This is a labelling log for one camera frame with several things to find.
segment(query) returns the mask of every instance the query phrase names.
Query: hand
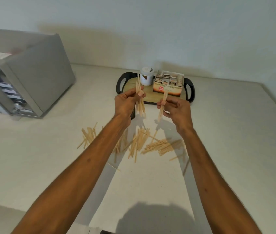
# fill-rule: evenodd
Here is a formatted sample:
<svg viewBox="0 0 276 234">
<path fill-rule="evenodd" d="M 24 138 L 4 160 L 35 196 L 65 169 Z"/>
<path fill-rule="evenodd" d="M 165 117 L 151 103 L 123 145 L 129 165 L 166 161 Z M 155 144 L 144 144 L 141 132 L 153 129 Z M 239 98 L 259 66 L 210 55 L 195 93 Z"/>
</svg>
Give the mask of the hand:
<svg viewBox="0 0 276 234">
<path fill-rule="evenodd" d="M 163 115 L 172 119 L 177 132 L 181 136 L 187 129 L 193 129 L 190 103 L 188 101 L 172 96 L 168 96 L 166 102 L 162 101 L 157 103 L 157 108 L 160 109 L 162 105 L 164 106 Z"/>
<path fill-rule="evenodd" d="M 136 94 L 136 88 L 132 88 L 122 94 L 117 95 L 114 98 L 115 101 L 115 117 L 121 117 L 124 122 L 126 128 L 130 125 L 130 115 L 133 112 L 136 102 L 140 98 L 144 98 L 146 94 L 143 91 L 143 86 L 141 86 L 141 91 L 139 94 Z"/>
</svg>

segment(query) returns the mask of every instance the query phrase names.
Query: microwave knob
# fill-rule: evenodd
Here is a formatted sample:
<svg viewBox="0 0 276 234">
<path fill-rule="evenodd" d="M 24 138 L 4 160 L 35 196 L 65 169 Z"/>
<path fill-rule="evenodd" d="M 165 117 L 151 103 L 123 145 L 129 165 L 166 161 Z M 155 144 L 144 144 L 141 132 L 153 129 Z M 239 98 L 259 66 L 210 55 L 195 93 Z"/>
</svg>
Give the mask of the microwave knob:
<svg viewBox="0 0 276 234">
<path fill-rule="evenodd" d="M 22 101 L 16 101 L 14 103 L 14 109 L 12 110 L 12 114 L 17 114 L 19 113 L 20 109 L 24 108 L 26 106 L 26 102 Z"/>
</svg>

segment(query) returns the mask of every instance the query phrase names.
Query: forearm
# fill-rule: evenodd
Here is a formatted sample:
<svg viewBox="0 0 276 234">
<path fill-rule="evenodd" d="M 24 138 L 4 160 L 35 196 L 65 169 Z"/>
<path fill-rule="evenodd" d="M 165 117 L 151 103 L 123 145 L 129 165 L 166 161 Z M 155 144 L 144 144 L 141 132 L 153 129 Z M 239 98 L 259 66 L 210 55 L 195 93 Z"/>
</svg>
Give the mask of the forearm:
<svg viewBox="0 0 276 234">
<path fill-rule="evenodd" d="M 261 233 L 214 165 L 194 129 L 182 133 L 202 205 L 213 233 Z"/>
<path fill-rule="evenodd" d="M 66 233 L 124 131 L 114 117 L 88 148 L 37 198 L 12 234 Z"/>
</svg>

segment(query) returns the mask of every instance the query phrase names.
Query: person's left arm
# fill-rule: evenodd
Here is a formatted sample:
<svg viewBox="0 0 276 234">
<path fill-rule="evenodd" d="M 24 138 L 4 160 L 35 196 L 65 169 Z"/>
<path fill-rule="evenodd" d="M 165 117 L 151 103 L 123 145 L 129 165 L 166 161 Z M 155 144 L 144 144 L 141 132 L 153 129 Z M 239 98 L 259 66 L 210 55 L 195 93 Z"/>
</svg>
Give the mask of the person's left arm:
<svg viewBox="0 0 276 234">
<path fill-rule="evenodd" d="M 37 198 L 11 234 L 66 233 L 94 188 L 143 91 L 115 97 L 115 115 L 88 148 Z"/>
</svg>

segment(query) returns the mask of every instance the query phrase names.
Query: black tray handle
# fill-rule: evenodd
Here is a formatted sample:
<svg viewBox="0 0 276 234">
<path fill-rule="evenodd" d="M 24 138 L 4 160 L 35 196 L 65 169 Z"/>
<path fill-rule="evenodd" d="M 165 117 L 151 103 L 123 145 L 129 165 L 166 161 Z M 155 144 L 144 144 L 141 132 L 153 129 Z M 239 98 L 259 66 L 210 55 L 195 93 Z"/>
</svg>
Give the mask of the black tray handle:
<svg viewBox="0 0 276 234">
<path fill-rule="evenodd" d="M 191 89 L 191 96 L 189 99 L 188 99 L 188 91 L 187 91 L 187 87 L 186 87 L 187 85 L 189 85 L 190 89 Z M 186 90 L 187 101 L 190 103 L 193 102 L 194 98 L 195 98 L 195 88 L 194 88 L 192 81 L 189 80 L 188 78 L 184 78 L 183 86 L 184 86 L 184 89 Z"/>
<path fill-rule="evenodd" d="M 123 89 L 124 89 L 124 86 L 127 83 L 127 81 L 130 80 L 131 78 L 135 78 L 135 77 L 138 77 L 137 73 L 126 72 L 126 73 L 122 74 L 122 76 L 119 78 L 119 80 L 117 81 L 117 84 L 116 84 L 116 92 L 117 92 L 117 94 L 122 93 Z M 120 83 L 122 82 L 123 79 L 126 79 L 126 81 L 125 81 L 125 83 L 123 85 L 123 88 L 121 90 L 120 89 Z"/>
</svg>

